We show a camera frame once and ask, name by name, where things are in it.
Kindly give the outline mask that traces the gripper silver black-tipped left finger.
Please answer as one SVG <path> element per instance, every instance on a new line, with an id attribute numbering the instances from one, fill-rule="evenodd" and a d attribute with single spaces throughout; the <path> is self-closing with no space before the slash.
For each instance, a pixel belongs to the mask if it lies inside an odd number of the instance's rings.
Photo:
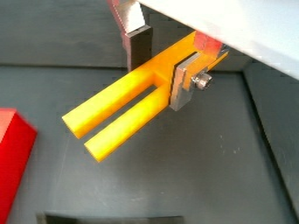
<path id="1" fill-rule="evenodd" d="M 153 28 L 145 24 L 144 13 L 136 0 L 107 0 L 123 39 L 127 69 L 135 70 L 152 58 Z"/>

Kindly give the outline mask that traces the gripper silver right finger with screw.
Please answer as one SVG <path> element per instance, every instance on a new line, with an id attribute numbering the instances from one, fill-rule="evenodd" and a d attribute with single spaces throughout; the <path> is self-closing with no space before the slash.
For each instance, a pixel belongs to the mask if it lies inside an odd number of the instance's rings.
<path id="1" fill-rule="evenodd" d="M 172 70 L 169 107 L 175 111 L 189 102 L 196 89 L 208 88 L 212 81 L 208 71 L 229 53 L 228 46 L 200 31 L 191 37 L 191 46 L 193 50 L 176 63 Z"/>

